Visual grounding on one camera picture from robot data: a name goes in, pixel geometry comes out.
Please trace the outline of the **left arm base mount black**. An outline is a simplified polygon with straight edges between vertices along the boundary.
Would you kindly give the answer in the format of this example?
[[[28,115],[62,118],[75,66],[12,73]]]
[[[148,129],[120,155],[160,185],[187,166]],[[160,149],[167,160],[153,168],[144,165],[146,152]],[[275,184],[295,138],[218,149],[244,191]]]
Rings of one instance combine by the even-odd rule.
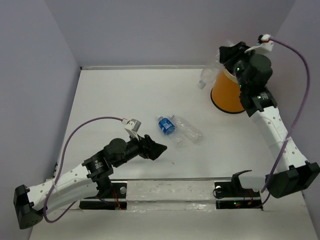
[[[112,189],[105,197],[87,197],[79,202],[81,210],[122,211],[127,209],[127,182],[112,181]]]

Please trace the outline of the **clear bottle white cap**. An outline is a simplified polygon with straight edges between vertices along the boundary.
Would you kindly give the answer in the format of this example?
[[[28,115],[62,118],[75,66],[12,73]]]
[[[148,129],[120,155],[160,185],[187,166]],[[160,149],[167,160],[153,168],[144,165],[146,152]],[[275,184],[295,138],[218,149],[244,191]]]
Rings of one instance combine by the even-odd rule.
[[[217,50],[215,56],[202,69],[197,87],[202,90],[206,85],[213,83],[222,69],[220,51]]]

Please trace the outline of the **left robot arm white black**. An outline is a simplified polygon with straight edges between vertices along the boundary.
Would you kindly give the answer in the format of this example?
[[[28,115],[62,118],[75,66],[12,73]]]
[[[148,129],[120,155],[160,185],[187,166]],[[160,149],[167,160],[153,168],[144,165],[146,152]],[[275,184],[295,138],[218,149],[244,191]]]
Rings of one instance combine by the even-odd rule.
[[[31,228],[49,213],[81,199],[108,196],[113,188],[109,176],[114,168],[137,156],[154,161],[166,150],[167,146],[155,142],[149,135],[132,137],[128,142],[115,138],[58,180],[16,187],[13,205],[19,228]]]

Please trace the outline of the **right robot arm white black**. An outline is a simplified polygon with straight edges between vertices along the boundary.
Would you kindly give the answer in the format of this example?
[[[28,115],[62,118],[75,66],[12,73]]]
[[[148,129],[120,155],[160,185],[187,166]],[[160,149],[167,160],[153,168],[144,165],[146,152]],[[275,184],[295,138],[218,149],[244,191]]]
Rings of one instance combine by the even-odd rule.
[[[320,173],[318,163],[310,163],[291,138],[280,116],[276,99],[266,87],[273,74],[270,59],[245,42],[219,47],[219,62],[235,77],[239,99],[248,117],[256,124],[275,162],[269,174],[254,175],[244,170],[232,176],[230,190],[242,196],[248,189],[268,191],[274,198],[307,189]]]

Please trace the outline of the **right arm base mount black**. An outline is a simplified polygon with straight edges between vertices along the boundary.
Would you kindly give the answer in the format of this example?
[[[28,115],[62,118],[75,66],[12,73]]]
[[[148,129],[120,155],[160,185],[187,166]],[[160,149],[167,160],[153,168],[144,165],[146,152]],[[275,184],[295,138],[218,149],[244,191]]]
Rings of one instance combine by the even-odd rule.
[[[252,170],[243,170],[232,175],[230,181],[216,181],[212,191],[217,210],[263,209],[259,191],[243,188],[239,176]]]

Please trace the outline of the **blue label bottle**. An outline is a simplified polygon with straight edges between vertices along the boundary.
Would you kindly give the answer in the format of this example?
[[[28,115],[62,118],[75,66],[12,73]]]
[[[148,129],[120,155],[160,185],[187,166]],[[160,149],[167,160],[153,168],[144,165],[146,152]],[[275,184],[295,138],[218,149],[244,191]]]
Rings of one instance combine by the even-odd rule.
[[[159,116],[157,118],[157,124],[161,131],[167,136],[171,135],[176,130],[174,124],[167,117]]]

